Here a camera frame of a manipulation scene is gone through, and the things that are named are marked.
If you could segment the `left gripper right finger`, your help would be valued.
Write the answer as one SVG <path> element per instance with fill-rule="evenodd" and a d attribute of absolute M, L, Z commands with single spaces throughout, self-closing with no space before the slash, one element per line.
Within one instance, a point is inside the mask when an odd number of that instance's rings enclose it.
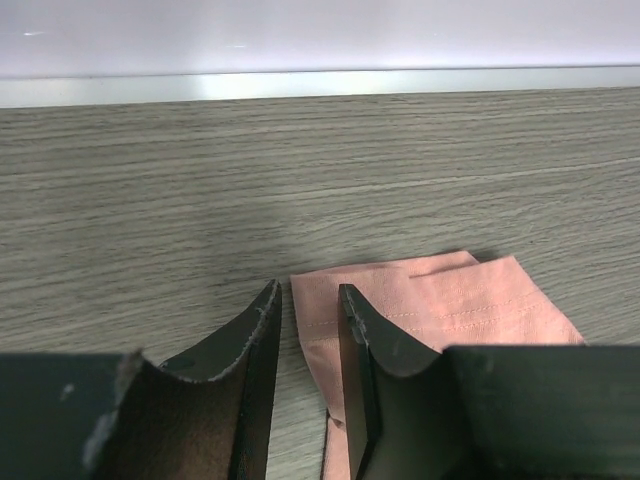
<path fill-rule="evenodd" d="M 354 479 L 635 479 L 635 346 L 436 352 L 339 288 Z"/>

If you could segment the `pink printed t shirt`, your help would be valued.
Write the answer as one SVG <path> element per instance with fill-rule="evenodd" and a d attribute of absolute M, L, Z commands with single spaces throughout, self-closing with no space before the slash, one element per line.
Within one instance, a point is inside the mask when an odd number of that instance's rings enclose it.
<path fill-rule="evenodd" d="M 512 257 L 467 251 L 329 268 L 290 278 L 299 340 L 328 410 L 322 478 L 350 476 L 339 348 L 339 287 L 354 285 L 385 318 L 430 348 L 581 344 L 573 323 Z"/>

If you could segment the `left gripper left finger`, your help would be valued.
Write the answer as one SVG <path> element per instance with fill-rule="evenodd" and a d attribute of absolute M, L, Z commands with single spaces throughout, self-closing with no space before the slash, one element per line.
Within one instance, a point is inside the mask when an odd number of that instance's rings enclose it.
<path fill-rule="evenodd" d="M 5 353 L 5 479 L 262 479 L 282 319 L 269 282 L 160 365 L 126 354 Z"/>

